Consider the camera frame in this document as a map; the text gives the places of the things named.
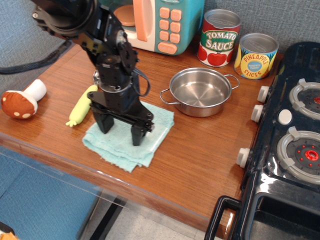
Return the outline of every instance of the stainless steel pot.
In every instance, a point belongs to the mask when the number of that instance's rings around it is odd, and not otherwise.
[[[238,82],[235,87],[226,78],[233,77]],[[161,100],[168,105],[175,105],[178,110],[193,117],[208,117],[220,112],[233,89],[240,86],[239,80],[231,75],[218,71],[193,67],[175,74],[169,88],[161,91]],[[162,93],[170,90],[177,102],[167,102]]]

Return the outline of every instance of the microwave button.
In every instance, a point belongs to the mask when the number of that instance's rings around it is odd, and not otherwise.
[[[181,20],[181,18],[182,18],[182,11],[181,11],[181,10],[179,10],[179,9],[173,9],[173,10],[171,11],[171,19],[172,19],[173,21],[179,22],[179,21]]]
[[[171,24],[170,24],[170,30],[174,33],[179,33],[180,30],[181,30],[181,24],[179,22],[175,22],[173,21]]]
[[[159,38],[160,38],[162,41],[168,41],[168,40],[169,40],[169,32],[167,32],[167,31],[160,31]]]
[[[160,29],[168,30],[169,29],[169,21],[161,19],[159,26],[160,26]]]
[[[158,49],[160,52],[163,52],[165,54],[175,54],[178,50],[176,45],[167,42],[160,42],[158,44]]]
[[[180,42],[180,34],[171,33],[170,34],[170,42],[172,42],[174,44],[178,44]]]
[[[170,9],[167,7],[160,8],[160,17],[163,19],[168,19],[170,17]]]

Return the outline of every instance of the gray burner ring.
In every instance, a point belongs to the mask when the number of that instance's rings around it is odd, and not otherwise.
[[[300,79],[298,84],[290,91],[289,99],[294,110],[299,111],[300,113],[316,120],[320,120],[320,114],[314,111],[311,111],[306,108],[306,105],[299,101],[298,94],[302,91],[308,89],[318,89],[320,90],[320,83],[317,82],[306,82],[304,78]]]
[[[287,147],[291,142],[299,139],[309,139],[320,142],[320,134],[313,131],[297,131],[296,127],[290,127],[287,134],[284,135],[276,146],[276,153],[281,167],[287,170],[290,174],[305,182],[320,185],[320,175],[307,173],[299,169],[295,165],[295,161],[288,156]]]

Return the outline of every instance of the tomato label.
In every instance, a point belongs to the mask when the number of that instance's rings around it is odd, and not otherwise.
[[[234,48],[238,33],[235,31],[209,30],[201,35],[201,44],[215,52],[227,52]]]
[[[207,30],[202,32],[198,58],[206,65],[222,67],[232,58],[238,33],[226,30]]]

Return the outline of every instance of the black handle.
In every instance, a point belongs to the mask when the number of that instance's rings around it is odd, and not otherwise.
[[[221,196],[214,208],[208,229],[206,230],[204,240],[214,240],[221,217],[225,209],[232,209],[238,211],[241,207],[241,202],[229,196]]]

